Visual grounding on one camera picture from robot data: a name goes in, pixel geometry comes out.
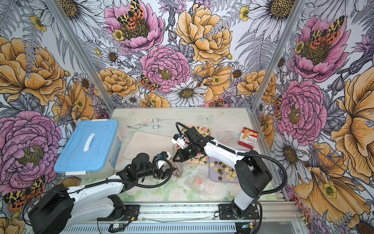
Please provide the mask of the bag of mixed snacks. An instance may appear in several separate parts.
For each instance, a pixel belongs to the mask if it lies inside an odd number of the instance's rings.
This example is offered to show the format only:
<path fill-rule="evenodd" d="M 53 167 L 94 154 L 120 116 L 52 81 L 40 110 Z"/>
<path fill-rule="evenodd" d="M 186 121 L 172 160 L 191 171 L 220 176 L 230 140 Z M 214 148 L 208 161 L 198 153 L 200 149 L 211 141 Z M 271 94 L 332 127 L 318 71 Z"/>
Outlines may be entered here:
<path fill-rule="evenodd" d="M 187 176 L 184 184 L 196 194 L 210 194 L 215 184 L 208 178 L 207 174 L 197 173 Z"/>

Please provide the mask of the bag of pink wafers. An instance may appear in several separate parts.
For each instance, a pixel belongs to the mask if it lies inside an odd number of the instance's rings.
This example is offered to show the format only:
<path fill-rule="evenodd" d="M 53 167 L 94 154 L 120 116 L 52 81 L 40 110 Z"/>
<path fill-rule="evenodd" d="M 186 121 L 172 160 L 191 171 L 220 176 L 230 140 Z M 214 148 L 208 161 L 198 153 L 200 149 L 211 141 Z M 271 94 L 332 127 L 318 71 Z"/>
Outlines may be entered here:
<path fill-rule="evenodd" d="M 179 163 L 179 162 L 176 162 L 173 165 L 173 174 L 175 176 L 181 176 L 182 172 L 183 172 L 183 165 L 181 163 Z"/>

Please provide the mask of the ziploc bag pink cookies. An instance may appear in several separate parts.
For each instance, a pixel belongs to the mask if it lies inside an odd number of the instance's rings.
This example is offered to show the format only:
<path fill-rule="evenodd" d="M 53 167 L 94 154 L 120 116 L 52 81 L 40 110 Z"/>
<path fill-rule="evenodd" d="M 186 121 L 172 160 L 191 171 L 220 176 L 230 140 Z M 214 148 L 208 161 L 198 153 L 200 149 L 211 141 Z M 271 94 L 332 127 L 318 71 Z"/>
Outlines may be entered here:
<path fill-rule="evenodd" d="M 231 130 L 223 130 L 214 132 L 213 136 L 224 145 L 236 145 L 239 141 L 240 134 Z"/>

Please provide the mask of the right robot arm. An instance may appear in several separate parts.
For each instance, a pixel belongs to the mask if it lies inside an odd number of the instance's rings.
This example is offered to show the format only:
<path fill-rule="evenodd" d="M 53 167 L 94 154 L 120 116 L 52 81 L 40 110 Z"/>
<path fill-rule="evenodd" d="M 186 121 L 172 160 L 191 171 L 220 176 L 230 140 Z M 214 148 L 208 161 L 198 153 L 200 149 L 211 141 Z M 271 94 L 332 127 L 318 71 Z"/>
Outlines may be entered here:
<path fill-rule="evenodd" d="M 235 170 L 241 190 L 231 205 L 232 212 L 237 218 L 244 216 L 249 206 L 254 205 L 272 180 L 272 174 L 264 163 L 263 157 L 254 150 L 238 151 L 210 136 L 202 136 L 195 128 L 187 128 L 185 132 L 179 131 L 171 141 L 179 146 L 172 159 L 173 162 L 182 163 L 198 154 L 203 154 Z"/>

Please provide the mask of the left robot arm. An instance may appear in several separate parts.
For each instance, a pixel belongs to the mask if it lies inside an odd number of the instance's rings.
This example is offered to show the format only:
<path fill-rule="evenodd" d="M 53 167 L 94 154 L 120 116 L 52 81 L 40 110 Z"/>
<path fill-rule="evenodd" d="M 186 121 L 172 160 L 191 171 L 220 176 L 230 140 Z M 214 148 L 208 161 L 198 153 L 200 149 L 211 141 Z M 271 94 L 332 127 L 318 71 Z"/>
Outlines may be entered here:
<path fill-rule="evenodd" d="M 165 151 L 153 160 L 140 153 L 109 178 L 83 186 L 54 186 L 27 213 L 34 233 L 59 234 L 67 227 L 91 219 L 121 219 L 126 209 L 119 194 L 133 187 L 151 189 L 166 184 L 173 172 L 170 159 L 171 154 Z"/>

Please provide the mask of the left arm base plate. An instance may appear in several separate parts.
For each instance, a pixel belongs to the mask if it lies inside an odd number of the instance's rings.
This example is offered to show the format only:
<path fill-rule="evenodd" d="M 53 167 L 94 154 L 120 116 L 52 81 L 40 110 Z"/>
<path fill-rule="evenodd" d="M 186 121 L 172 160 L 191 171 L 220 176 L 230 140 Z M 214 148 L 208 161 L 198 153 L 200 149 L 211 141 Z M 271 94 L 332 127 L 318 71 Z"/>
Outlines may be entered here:
<path fill-rule="evenodd" d="M 138 219 L 140 205 L 125 204 L 115 208 L 108 217 L 98 218 L 98 221 L 136 221 Z"/>

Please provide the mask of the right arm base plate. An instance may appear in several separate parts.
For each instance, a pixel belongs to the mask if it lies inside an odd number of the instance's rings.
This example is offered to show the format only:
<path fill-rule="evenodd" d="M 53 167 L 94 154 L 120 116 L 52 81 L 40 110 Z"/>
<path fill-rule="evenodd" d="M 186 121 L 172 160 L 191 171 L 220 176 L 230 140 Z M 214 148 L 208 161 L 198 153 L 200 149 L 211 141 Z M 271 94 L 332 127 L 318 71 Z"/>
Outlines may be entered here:
<path fill-rule="evenodd" d="M 233 203 L 219 204 L 218 215 L 220 220 L 257 220 L 260 218 L 259 209 L 256 206 L 249 205 L 245 210 L 241 210 Z"/>

